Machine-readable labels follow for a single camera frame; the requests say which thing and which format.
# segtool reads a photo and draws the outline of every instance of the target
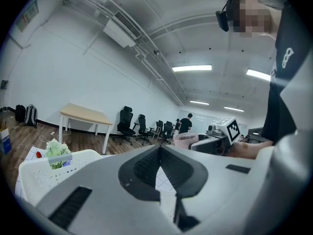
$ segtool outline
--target desk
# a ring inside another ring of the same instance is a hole
[[[59,124],[59,142],[62,143],[62,128],[63,128],[63,119],[66,119],[65,130],[68,128],[68,120],[74,119],[82,122],[96,124],[95,135],[98,134],[99,124],[104,124],[108,126],[106,137],[104,139],[102,154],[106,153],[106,148],[108,144],[108,139],[113,123],[111,123],[107,116],[98,111],[88,109],[76,104],[67,104],[60,110],[60,124]]]

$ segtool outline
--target ceiling light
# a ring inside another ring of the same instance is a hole
[[[255,77],[258,77],[258,78],[270,81],[270,75],[267,75],[267,74],[262,73],[262,72],[258,72],[258,71],[255,71],[255,70],[248,69],[246,74],[249,75],[249,76],[255,76]]]
[[[233,111],[244,112],[244,110],[236,109],[236,108],[231,108],[231,107],[227,107],[227,106],[225,106],[224,108],[225,108],[225,109],[229,109],[229,110],[233,110]]]
[[[173,67],[174,72],[177,71],[211,71],[212,65],[194,65],[194,66],[181,66],[181,67]]]
[[[191,103],[197,103],[197,104],[206,104],[209,105],[208,103],[202,103],[202,102],[197,102],[197,101],[190,101]]]

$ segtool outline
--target ceiling vent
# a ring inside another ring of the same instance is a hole
[[[112,19],[109,19],[103,31],[123,48],[133,47],[136,44],[131,35]]]
[[[112,17],[112,19],[118,23],[134,40],[141,37],[141,33],[137,27],[127,19],[120,11]]]

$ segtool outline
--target black backpack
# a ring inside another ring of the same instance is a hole
[[[15,108],[15,120],[19,123],[25,121],[26,109],[22,105],[17,105]]]
[[[25,125],[35,126],[37,128],[37,108],[32,104],[26,109]]]

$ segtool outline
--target white plastic basket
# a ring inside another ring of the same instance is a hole
[[[49,162],[72,159],[71,164],[52,170]],[[21,186],[25,200],[36,206],[43,196],[60,182],[73,175],[87,164],[101,159],[101,155],[94,150],[83,150],[57,156],[24,161],[19,166]]]

